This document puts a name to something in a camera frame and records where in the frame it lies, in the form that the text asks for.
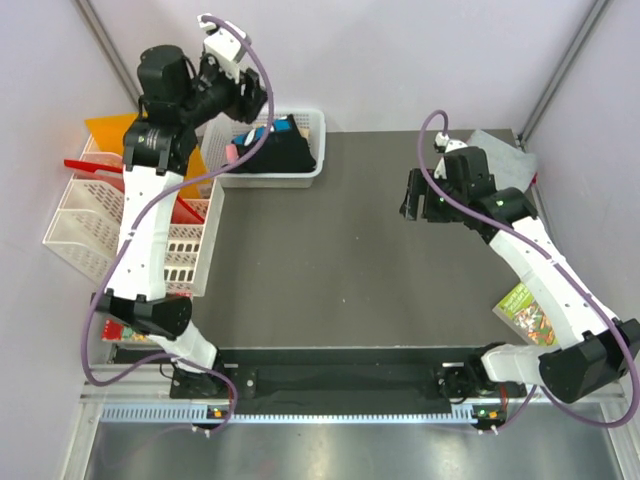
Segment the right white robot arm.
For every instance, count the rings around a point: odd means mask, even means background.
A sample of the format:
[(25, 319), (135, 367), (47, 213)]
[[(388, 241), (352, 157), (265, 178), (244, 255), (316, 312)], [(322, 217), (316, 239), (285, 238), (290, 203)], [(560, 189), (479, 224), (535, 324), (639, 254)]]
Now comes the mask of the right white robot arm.
[(399, 209), (409, 221), (461, 223), (515, 272), (555, 333), (551, 346), (494, 342), (467, 361), (467, 384), (492, 394), (504, 382), (541, 387), (573, 404), (629, 375), (639, 352), (639, 322), (621, 321), (578, 278), (554, 246), (533, 203), (500, 189), (485, 151), (463, 142), (442, 149), (436, 168), (414, 168)]

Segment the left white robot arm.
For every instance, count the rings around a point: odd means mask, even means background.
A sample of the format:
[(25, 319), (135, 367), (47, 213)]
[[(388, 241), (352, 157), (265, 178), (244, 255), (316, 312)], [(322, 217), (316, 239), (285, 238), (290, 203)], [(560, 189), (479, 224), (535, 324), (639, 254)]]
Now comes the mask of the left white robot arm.
[(143, 93), (123, 137), (124, 209), (114, 265), (92, 298), (95, 311), (156, 342), (171, 357), (185, 394), (212, 397), (226, 387), (217, 349), (192, 321), (189, 297), (168, 293), (169, 230), (196, 130), (221, 113), (253, 122), (267, 100), (259, 75), (240, 65), (242, 47), (206, 46), (193, 66), (182, 49), (141, 54)]

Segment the black t shirt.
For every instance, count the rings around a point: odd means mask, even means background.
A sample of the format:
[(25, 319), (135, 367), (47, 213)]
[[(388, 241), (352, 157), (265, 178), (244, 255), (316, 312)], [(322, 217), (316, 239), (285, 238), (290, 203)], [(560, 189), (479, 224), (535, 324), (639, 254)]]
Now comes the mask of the black t shirt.
[[(263, 125), (234, 137), (231, 142), (238, 147), (240, 158), (262, 138)], [(231, 170), (237, 174), (310, 173), (316, 168), (307, 139), (302, 135), (294, 116), (289, 114), (274, 120), (264, 145), (239, 167)]]

